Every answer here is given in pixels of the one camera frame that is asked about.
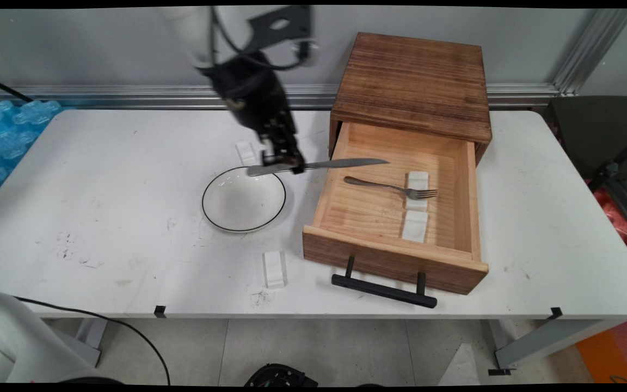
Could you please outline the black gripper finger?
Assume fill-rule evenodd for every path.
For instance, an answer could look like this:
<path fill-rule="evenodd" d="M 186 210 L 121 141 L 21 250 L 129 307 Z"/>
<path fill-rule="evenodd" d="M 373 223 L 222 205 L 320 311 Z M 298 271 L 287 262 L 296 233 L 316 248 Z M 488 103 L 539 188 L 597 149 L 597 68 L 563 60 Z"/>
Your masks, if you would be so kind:
<path fill-rule="evenodd" d="M 289 127 L 278 127 L 275 132 L 275 159 L 281 166 L 289 167 L 294 174 L 305 169 L 305 159 L 300 153 L 298 142 Z"/>
<path fill-rule="evenodd" d="M 263 145 L 261 150 L 262 166 L 273 166 L 279 163 L 279 150 L 275 141 L 270 136 L 260 136 L 260 142 Z"/>

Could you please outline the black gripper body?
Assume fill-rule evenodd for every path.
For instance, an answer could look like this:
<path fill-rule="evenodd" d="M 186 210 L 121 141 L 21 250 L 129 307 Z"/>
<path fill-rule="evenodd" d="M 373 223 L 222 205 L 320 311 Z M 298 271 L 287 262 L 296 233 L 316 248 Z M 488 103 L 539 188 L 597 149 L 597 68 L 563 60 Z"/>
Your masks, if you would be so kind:
<path fill-rule="evenodd" d="M 284 88 L 262 51 L 234 57 L 225 64 L 202 69 L 214 91 L 241 126 L 269 140 L 294 140 L 296 126 Z"/>

